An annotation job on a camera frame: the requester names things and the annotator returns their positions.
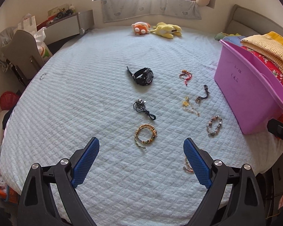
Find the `gold chain yellow charm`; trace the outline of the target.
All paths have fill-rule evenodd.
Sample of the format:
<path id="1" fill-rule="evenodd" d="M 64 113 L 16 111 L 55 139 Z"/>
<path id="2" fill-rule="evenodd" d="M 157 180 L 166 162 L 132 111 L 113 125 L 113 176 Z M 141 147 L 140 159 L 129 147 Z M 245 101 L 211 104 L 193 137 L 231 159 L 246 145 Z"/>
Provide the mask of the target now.
<path id="1" fill-rule="evenodd" d="M 195 114 L 196 116 L 200 116 L 200 113 L 195 109 L 195 107 L 190 103 L 190 99 L 188 96 L 185 97 L 185 100 L 182 102 L 182 109 Z"/>

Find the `pink plastic tub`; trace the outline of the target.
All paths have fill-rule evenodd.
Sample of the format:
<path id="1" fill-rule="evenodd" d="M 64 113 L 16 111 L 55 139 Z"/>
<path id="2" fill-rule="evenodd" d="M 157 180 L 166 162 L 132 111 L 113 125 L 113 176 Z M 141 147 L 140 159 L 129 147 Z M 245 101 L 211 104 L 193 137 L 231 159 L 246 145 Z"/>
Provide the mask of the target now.
<path id="1" fill-rule="evenodd" d="M 214 80 L 225 96 L 243 134 L 261 132 L 283 114 L 283 85 L 255 55 L 220 40 Z"/>

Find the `yellow striped quilt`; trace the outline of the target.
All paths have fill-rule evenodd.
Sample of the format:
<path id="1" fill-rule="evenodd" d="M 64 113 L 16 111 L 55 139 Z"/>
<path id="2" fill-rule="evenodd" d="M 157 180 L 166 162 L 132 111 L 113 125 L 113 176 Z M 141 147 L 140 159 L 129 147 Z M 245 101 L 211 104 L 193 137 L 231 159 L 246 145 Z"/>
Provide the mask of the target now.
<path id="1" fill-rule="evenodd" d="M 240 43 L 276 63 L 283 75 L 283 37 L 281 35 L 271 31 L 264 35 L 243 38 Z"/>

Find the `red basket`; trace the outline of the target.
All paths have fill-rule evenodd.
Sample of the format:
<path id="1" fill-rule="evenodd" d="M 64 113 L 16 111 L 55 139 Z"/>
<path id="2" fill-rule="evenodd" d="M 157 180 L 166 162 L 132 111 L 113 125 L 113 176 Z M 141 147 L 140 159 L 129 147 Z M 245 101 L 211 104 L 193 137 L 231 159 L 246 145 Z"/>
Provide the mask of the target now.
<path id="1" fill-rule="evenodd" d="M 2 110 L 9 110 L 15 106 L 19 99 L 19 95 L 11 91 L 6 91 L 0 97 L 0 108 Z"/>

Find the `green plush toy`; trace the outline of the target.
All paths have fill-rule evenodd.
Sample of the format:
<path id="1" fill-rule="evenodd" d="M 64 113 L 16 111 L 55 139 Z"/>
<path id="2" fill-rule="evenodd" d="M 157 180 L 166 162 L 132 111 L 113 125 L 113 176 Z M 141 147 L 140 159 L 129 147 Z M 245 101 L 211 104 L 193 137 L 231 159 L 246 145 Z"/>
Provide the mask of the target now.
<path id="1" fill-rule="evenodd" d="M 229 37 L 229 36 L 241 36 L 241 35 L 239 33 L 227 34 L 227 33 L 220 32 L 214 37 L 214 39 L 217 40 L 217 41 L 220 41 L 221 39 L 223 39 L 225 37 Z"/>

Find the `grey bed headboard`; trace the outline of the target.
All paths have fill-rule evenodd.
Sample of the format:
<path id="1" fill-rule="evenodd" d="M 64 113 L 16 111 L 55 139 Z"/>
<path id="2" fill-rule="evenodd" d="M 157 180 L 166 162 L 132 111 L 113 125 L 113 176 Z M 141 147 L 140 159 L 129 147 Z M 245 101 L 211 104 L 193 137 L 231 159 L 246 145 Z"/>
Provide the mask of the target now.
<path id="1" fill-rule="evenodd" d="M 252 36 L 274 31 L 283 37 L 283 27 L 253 10 L 234 5 L 229 15 L 225 33 Z"/>

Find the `light blue bed cover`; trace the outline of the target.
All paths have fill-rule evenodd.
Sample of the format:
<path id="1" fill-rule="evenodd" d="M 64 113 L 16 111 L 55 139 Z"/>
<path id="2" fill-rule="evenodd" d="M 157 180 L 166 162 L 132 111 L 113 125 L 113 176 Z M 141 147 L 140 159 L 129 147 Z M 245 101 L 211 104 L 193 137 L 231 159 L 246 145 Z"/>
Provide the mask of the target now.
<path id="1" fill-rule="evenodd" d="M 268 131 L 243 135 L 214 81 L 222 45 L 208 33 L 136 36 L 94 29 L 64 45 L 25 89 L 6 126 L 3 180 L 20 193 L 32 164 L 57 164 L 92 137 L 100 151 L 77 193 L 98 225 L 185 225 L 206 188 L 183 170 L 183 142 L 264 173 L 283 154 Z M 150 68 L 141 86 L 132 73 Z M 182 109 L 188 96 L 200 116 Z"/>

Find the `black wrist watch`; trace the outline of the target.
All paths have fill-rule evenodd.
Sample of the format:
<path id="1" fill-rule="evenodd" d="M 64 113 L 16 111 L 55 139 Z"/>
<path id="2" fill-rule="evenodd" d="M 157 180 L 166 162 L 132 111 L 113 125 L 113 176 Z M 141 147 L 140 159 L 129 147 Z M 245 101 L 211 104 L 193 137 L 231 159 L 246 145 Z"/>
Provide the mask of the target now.
<path id="1" fill-rule="evenodd" d="M 147 86 L 150 85 L 153 81 L 154 75 L 153 71 L 150 68 L 142 68 L 135 73 L 132 73 L 127 67 L 127 71 L 129 75 L 133 78 L 134 82 L 137 83 L 137 85 L 141 86 Z"/>

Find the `yellow plush toy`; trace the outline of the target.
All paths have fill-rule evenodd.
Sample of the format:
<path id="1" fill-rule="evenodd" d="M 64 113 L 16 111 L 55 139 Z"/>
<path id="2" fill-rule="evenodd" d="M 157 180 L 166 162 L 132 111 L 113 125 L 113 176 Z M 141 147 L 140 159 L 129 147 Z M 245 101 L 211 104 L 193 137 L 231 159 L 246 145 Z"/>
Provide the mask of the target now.
<path id="1" fill-rule="evenodd" d="M 153 29 L 150 30 L 150 33 L 161 36 L 167 39 L 173 39 L 174 36 L 182 36 L 181 27 L 174 24 L 166 24 L 164 22 L 159 22 L 156 26 L 153 26 Z"/>

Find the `grey chair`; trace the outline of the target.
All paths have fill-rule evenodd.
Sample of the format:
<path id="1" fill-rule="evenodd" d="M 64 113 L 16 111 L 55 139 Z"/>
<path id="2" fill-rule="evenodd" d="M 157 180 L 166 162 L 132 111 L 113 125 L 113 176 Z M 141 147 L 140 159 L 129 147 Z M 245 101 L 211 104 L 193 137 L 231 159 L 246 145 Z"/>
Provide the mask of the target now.
<path id="1" fill-rule="evenodd" d="M 0 32 L 0 66 L 6 72 L 11 70 L 18 81 L 27 86 L 45 60 L 40 55 L 45 50 L 38 50 L 37 42 L 24 30 L 14 32 L 14 27 L 7 27 Z"/>

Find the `white plastic bag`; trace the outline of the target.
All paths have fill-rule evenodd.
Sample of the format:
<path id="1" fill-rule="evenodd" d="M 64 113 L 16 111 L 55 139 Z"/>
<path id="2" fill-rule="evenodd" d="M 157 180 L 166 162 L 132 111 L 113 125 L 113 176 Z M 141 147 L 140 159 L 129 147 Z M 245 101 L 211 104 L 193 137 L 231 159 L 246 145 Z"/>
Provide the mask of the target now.
<path id="1" fill-rule="evenodd" d="M 46 34 L 45 34 L 46 27 L 42 27 L 39 31 L 34 34 L 34 38 L 36 41 L 36 45 L 38 48 L 38 52 L 42 58 L 42 60 L 46 63 L 53 54 L 45 44 Z"/>

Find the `orange plush toy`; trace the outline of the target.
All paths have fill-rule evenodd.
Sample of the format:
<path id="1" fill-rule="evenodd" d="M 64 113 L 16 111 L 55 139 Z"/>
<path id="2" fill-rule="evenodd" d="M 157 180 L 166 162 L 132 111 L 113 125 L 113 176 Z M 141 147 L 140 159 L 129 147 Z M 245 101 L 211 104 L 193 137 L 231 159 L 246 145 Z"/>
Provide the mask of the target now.
<path id="1" fill-rule="evenodd" d="M 150 33 L 150 24 L 147 22 L 136 22 L 131 25 L 135 35 L 146 35 Z"/>

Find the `white paper bag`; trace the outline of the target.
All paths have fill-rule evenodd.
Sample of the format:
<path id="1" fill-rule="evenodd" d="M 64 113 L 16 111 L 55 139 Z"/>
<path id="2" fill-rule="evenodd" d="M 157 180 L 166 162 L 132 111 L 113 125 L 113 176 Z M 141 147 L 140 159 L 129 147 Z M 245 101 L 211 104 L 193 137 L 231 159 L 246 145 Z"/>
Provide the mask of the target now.
<path id="1" fill-rule="evenodd" d="M 35 16 L 32 16 L 31 14 L 25 15 L 18 23 L 17 29 L 29 32 L 32 36 L 34 36 L 37 33 Z"/>

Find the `grey white desk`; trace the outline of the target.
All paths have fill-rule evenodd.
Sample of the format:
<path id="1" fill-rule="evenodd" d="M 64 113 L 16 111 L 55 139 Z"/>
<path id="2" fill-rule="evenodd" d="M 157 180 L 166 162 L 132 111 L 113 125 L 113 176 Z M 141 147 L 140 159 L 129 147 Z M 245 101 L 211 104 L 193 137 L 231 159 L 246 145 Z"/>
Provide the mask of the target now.
<path id="1" fill-rule="evenodd" d="M 43 22 L 37 26 L 37 29 L 46 27 L 44 42 L 50 45 L 68 37 L 84 35 L 93 28 L 94 24 L 93 11 L 87 10 L 73 13 L 50 24 Z"/>

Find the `grey patterned window cloth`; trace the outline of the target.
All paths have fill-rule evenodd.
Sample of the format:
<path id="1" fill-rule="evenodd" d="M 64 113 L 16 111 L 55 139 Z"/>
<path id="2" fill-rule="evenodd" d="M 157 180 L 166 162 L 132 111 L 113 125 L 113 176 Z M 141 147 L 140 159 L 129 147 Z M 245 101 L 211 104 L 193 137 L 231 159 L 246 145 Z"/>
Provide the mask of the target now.
<path id="1" fill-rule="evenodd" d="M 198 5 L 188 0 L 101 0 L 104 22 L 147 15 L 201 20 Z"/>

